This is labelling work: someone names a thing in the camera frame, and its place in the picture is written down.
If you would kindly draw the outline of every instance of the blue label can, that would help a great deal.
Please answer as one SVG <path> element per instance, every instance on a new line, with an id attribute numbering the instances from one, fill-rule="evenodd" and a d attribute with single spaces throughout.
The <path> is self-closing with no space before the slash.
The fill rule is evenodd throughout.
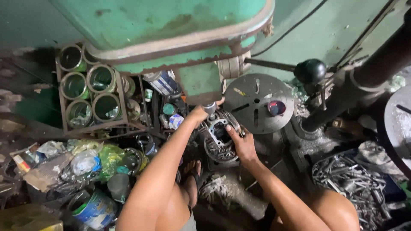
<path id="1" fill-rule="evenodd" d="M 174 80 L 173 71 L 159 71 L 144 75 L 144 80 L 147 81 L 156 91 L 162 95 L 170 95 L 177 90 L 177 83 Z"/>
<path id="2" fill-rule="evenodd" d="M 70 201 L 68 208 L 73 217 L 95 230 L 108 226 L 117 212 L 116 203 L 98 189 L 94 190 L 92 196 L 86 190 L 80 191 Z"/>

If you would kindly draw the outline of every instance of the person's right hand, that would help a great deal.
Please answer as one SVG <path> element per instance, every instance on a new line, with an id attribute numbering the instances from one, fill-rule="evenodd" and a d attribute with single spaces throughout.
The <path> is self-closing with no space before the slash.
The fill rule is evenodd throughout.
<path id="1" fill-rule="evenodd" d="M 257 161 L 258 157 L 254 146 L 253 134 L 251 134 L 246 129 L 243 130 L 245 132 L 245 135 L 243 138 L 241 138 L 231 125 L 226 126 L 226 131 L 231 136 L 231 139 L 233 140 L 236 147 L 236 153 L 240 158 L 242 164 L 246 166 L 250 162 Z"/>

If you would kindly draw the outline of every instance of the foot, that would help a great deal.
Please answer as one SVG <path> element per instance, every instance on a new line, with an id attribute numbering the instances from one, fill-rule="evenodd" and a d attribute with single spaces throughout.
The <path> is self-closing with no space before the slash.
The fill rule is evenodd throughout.
<path id="1" fill-rule="evenodd" d="M 197 160 L 193 160 L 190 163 L 188 163 L 188 165 L 184 168 L 183 171 L 183 176 L 186 174 L 189 174 L 189 176 L 187 177 L 187 180 L 184 182 L 184 189 L 187 191 L 188 196 L 189 196 L 189 203 L 188 205 L 192 208 L 197 204 L 197 184 L 196 184 L 196 180 L 194 179 L 194 177 L 190 174 L 191 170 L 194 169 L 194 167 L 196 168 L 197 174 L 200 175 L 201 172 L 201 161 Z"/>

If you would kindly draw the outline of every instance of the cable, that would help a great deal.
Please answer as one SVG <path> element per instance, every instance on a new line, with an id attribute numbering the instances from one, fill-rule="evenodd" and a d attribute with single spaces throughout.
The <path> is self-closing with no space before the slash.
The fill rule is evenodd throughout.
<path id="1" fill-rule="evenodd" d="M 260 54 L 268 51 L 272 46 L 277 44 L 279 41 L 281 41 L 284 37 L 286 37 L 292 30 L 294 30 L 296 27 L 298 27 L 301 23 L 303 23 L 307 18 L 311 17 L 321 6 L 323 6 L 328 0 L 323 0 L 318 4 L 311 12 L 309 12 L 304 18 L 302 18 L 300 21 L 298 21 L 296 24 L 294 24 L 288 31 L 286 31 L 283 35 L 281 35 L 280 38 L 278 38 L 275 42 L 273 42 L 271 45 L 269 45 L 267 48 L 264 50 L 258 52 L 257 54 L 251 55 L 251 57 L 259 56 Z"/>

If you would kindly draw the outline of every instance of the person's left hand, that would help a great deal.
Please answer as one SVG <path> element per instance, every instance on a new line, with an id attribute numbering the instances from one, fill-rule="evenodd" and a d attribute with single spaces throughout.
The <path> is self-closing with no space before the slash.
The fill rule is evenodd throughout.
<path id="1" fill-rule="evenodd" d="M 221 105 L 223 102 L 224 102 L 224 97 L 221 100 L 216 101 L 217 106 Z M 203 106 L 197 105 L 190 112 L 187 118 L 193 119 L 194 121 L 196 121 L 196 127 L 198 127 L 201 124 L 201 122 L 203 122 L 207 118 L 207 116 L 208 114 L 204 111 Z"/>

